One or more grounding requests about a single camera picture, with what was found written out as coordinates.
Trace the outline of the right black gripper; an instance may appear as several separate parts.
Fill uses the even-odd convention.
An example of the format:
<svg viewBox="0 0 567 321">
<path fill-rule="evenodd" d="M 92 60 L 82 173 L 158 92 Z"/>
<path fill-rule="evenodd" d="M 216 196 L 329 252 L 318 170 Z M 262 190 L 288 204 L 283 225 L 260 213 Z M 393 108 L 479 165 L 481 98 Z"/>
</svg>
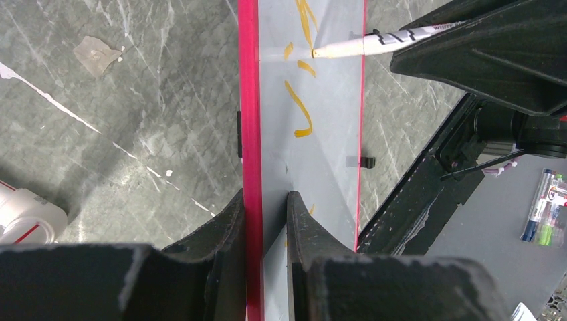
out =
<svg viewBox="0 0 567 321">
<path fill-rule="evenodd" d="M 390 70 L 530 116 L 566 114 L 565 1 L 450 1 L 408 28 L 449 22 L 455 27 L 395 52 Z"/>
</svg>

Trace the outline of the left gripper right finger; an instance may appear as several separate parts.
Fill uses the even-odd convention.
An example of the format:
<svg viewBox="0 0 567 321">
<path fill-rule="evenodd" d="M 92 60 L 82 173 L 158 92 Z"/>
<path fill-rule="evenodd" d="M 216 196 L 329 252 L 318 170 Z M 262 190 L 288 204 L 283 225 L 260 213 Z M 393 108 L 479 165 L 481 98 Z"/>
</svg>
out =
<svg viewBox="0 0 567 321">
<path fill-rule="evenodd" d="M 291 320 L 509 320 L 488 271 L 463 258 L 353 252 L 288 193 Z"/>
</svg>

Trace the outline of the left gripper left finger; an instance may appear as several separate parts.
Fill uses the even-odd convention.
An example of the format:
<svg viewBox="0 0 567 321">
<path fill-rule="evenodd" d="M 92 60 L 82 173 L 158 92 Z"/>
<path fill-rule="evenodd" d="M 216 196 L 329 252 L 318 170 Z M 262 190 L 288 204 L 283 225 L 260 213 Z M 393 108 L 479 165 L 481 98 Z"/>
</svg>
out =
<svg viewBox="0 0 567 321">
<path fill-rule="evenodd" d="M 244 320 L 243 192 L 164 249 L 4 245 L 2 320 Z"/>
</svg>

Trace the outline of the white marker pen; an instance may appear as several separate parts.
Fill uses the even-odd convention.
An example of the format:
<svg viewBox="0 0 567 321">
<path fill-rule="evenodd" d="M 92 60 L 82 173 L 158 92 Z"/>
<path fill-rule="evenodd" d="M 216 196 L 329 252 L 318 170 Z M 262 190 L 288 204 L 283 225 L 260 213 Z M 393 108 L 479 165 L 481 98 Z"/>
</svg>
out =
<svg viewBox="0 0 567 321">
<path fill-rule="evenodd" d="M 464 23 L 464 21 L 458 21 L 413 29 L 402 29 L 392 33 L 372 33 L 358 39 L 331 43 L 318 49 L 313 49 L 312 57 L 343 58 L 392 53 Z"/>
</svg>

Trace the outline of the red-framed whiteboard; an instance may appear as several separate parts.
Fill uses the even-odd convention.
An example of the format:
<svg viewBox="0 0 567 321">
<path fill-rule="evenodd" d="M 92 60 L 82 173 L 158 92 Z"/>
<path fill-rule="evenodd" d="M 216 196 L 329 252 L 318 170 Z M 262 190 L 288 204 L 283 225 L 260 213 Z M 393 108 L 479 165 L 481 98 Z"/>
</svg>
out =
<svg viewBox="0 0 567 321">
<path fill-rule="evenodd" d="M 365 1 L 239 1 L 247 317 L 289 320 L 286 203 L 348 249 L 358 244 L 364 58 L 313 58 L 356 39 Z"/>
</svg>

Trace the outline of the black whiteboard foot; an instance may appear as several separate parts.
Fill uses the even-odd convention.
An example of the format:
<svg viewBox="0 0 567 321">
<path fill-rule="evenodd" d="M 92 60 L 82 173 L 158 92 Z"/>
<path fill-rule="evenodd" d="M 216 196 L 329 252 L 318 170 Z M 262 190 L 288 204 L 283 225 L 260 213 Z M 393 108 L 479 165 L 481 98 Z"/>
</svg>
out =
<svg viewBox="0 0 567 321">
<path fill-rule="evenodd" d="M 361 168 L 373 169 L 376 166 L 376 158 L 373 156 L 362 156 L 359 164 Z"/>
</svg>

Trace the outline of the pack of coloured markers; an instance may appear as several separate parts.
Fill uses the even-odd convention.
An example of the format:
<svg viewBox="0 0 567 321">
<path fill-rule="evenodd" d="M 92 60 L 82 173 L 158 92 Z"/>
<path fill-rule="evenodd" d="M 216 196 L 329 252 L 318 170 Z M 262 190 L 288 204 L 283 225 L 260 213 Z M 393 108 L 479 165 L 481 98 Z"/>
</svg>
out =
<svg viewBox="0 0 567 321">
<path fill-rule="evenodd" d="M 562 247 L 566 235 L 566 179 L 544 169 L 520 239 L 545 247 Z"/>
</svg>

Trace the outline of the tape scrap on floor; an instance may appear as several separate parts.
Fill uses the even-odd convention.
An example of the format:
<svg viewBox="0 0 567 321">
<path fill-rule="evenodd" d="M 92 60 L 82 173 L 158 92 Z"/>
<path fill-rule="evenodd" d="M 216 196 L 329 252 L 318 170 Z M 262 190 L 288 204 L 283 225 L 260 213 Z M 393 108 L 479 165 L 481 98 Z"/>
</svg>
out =
<svg viewBox="0 0 567 321">
<path fill-rule="evenodd" d="M 73 53 L 95 78 L 100 77 L 107 67 L 122 55 L 121 51 L 111 49 L 102 40 L 91 36 L 85 36 L 73 49 Z"/>
</svg>

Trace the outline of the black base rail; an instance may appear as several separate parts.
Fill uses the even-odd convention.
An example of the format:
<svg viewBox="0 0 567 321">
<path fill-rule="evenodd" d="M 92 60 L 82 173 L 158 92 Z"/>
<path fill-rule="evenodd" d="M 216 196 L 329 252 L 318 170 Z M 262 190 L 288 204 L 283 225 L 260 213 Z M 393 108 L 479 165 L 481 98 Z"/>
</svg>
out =
<svg viewBox="0 0 567 321">
<path fill-rule="evenodd" d="M 483 102 L 465 94 L 417 155 L 385 202 L 358 236 L 358 253 L 423 255 L 485 175 L 446 174 L 477 164 L 485 143 L 474 133 Z"/>
</svg>

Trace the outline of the white PVC pipe frame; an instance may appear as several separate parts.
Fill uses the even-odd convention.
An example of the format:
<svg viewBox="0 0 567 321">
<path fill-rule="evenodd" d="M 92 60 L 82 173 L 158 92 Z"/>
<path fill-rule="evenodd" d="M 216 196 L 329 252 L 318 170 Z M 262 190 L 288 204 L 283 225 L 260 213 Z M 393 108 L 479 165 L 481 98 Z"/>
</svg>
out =
<svg viewBox="0 0 567 321">
<path fill-rule="evenodd" d="M 1 244 L 51 244 L 68 226 L 58 206 L 1 181 Z"/>
</svg>

